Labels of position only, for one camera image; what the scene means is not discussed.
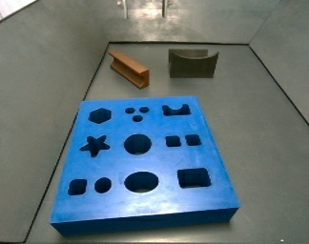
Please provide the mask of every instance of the square hole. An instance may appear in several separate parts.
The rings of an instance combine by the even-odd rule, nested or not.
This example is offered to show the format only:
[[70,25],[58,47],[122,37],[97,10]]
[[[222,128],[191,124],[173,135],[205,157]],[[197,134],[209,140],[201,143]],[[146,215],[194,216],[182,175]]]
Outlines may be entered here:
[[187,169],[178,171],[179,184],[182,188],[198,188],[211,185],[207,169]]
[[74,179],[70,182],[69,195],[79,195],[86,193],[87,180],[86,179]]
[[189,134],[185,136],[185,139],[186,139],[186,143],[189,146],[199,146],[202,145],[202,142],[201,142],[201,137],[198,134]]
[[166,136],[166,145],[167,147],[179,147],[181,138],[177,135]]

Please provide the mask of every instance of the gray floor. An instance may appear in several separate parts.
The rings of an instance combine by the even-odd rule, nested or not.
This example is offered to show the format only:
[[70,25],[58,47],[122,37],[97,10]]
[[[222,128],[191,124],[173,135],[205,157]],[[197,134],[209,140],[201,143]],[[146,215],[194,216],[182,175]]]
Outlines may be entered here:
[[[309,126],[247,46],[113,44],[151,69],[139,91],[106,55],[87,99],[197,95],[235,184],[241,209],[230,223],[63,238],[49,216],[66,152],[27,242],[309,242]],[[214,79],[170,79],[169,48],[219,51]]]

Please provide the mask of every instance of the hexagon-shaped hole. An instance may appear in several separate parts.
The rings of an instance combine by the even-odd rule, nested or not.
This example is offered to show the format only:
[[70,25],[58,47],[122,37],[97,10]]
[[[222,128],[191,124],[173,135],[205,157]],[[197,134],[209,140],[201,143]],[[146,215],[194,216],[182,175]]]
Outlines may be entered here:
[[90,112],[89,120],[97,124],[101,124],[111,119],[111,111],[101,108]]

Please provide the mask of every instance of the rectangular hole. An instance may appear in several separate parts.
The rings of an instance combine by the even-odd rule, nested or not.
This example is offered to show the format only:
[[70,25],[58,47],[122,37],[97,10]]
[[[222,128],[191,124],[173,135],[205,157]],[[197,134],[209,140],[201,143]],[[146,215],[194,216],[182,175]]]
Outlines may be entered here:
[[178,178],[183,189],[209,187],[211,185],[210,174],[205,168],[178,170]]

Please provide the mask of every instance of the circular hole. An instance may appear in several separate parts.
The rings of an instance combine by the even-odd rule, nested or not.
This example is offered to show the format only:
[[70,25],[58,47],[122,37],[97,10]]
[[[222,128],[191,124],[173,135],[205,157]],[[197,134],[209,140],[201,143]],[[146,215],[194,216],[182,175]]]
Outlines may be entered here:
[[126,188],[134,193],[147,193],[158,186],[158,177],[154,173],[138,172],[126,178]]
[[107,193],[111,188],[111,181],[109,178],[102,178],[95,183],[95,190],[98,193]]
[[151,139],[145,134],[131,135],[125,142],[126,151],[134,155],[146,153],[150,150],[150,147]]
[[141,122],[143,120],[143,117],[141,115],[133,116],[133,121],[134,122]]
[[141,111],[141,112],[149,112],[149,111],[150,111],[150,108],[149,108],[149,107],[142,107],[142,108],[139,109],[139,111]]
[[135,112],[135,109],[134,108],[127,108],[126,109],[126,113],[134,113]]

